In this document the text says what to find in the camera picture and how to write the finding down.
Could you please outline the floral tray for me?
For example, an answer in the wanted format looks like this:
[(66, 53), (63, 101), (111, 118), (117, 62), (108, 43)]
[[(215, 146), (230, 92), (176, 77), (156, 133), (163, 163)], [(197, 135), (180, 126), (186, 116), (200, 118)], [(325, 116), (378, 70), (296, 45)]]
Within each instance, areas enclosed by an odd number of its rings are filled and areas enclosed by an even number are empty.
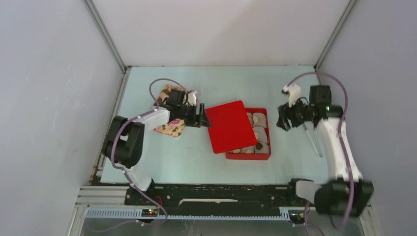
[(174, 119), (174, 112), (178, 106), (189, 106), (187, 104), (188, 93), (192, 90), (186, 90), (180, 86), (166, 84), (157, 96), (158, 104), (170, 112), (169, 121), (160, 125), (154, 131), (165, 134), (174, 138), (182, 135), (185, 129), (185, 123), (181, 119)]

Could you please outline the red box lid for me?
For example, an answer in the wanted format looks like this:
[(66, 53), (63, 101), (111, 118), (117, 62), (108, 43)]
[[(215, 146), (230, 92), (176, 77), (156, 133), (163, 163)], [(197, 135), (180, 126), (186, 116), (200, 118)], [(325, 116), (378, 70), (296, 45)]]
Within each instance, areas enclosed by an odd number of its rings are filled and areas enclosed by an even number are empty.
[(241, 100), (206, 109), (213, 153), (220, 154), (256, 144), (257, 140)]

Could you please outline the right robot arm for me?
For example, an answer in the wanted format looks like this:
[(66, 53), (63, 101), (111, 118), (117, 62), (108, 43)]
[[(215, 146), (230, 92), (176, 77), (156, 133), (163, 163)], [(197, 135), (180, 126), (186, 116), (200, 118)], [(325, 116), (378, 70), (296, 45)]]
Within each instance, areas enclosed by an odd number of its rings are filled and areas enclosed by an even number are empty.
[(304, 200), (312, 203), (319, 214), (359, 217), (368, 204), (374, 186), (365, 181), (358, 170), (346, 136), (344, 110), (334, 105), (329, 86), (310, 87), (309, 100), (304, 103), (301, 88), (286, 85), (282, 93), (288, 101), (278, 107), (277, 127), (289, 131), (311, 122), (323, 143), (328, 167), (328, 182), (316, 184), (312, 180), (295, 178), (286, 192), (288, 203), (300, 205)]

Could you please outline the red chocolate box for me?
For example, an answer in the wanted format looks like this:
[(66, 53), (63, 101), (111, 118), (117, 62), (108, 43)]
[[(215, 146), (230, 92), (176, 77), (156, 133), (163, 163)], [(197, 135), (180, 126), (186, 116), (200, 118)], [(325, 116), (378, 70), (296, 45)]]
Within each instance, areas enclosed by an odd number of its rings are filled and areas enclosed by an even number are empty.
[(255, 145), (238, 148), (225, 154), (228, 160), (266, 161), (271, 156), (271, 143), (269, 135), (268, 114), (265, 108), (246, 108), (248, 118), (258, 142), (264, 145), (260, 151), (255, 150)]

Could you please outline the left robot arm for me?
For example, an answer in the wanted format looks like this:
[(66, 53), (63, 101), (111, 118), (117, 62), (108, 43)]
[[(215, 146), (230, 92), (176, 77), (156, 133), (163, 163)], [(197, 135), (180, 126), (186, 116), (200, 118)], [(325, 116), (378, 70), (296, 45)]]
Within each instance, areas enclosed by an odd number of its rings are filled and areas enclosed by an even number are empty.
[(176, 119), (184, 121), (189, 127), (210, 127), (204, 103), (199, 103), (200, 92), (197, 90), (172, 89), (168, 97), (147, 112), (133, 118), (116, 116), (113, 118), (105, 141), (102, 154), (108, 157), (113, 168), (122, 171), (132, 187), (136, 187), (136, 198), (144, 205), (155, 200), (155, 191), (149, 188), (152, 178), (140, 164), (144, 148), (145, 135), (153, 129), (168, 124)]

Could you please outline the metal tongs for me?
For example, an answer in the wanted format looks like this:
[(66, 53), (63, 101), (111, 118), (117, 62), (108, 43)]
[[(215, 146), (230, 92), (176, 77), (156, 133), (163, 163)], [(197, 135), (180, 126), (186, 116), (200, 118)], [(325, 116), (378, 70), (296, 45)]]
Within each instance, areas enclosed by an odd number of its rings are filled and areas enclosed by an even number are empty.
[(307, 123), (304, 123), (302, 127), (305, 131), (307, 138), (310, 141), (310, 144), (316, 156), (319, 158), (323, 158), (323, 153), (321, 151), (319, 139), (316, 134), (316, 129), (314, 128), (314, 125), (312, 123), (307, 122)]

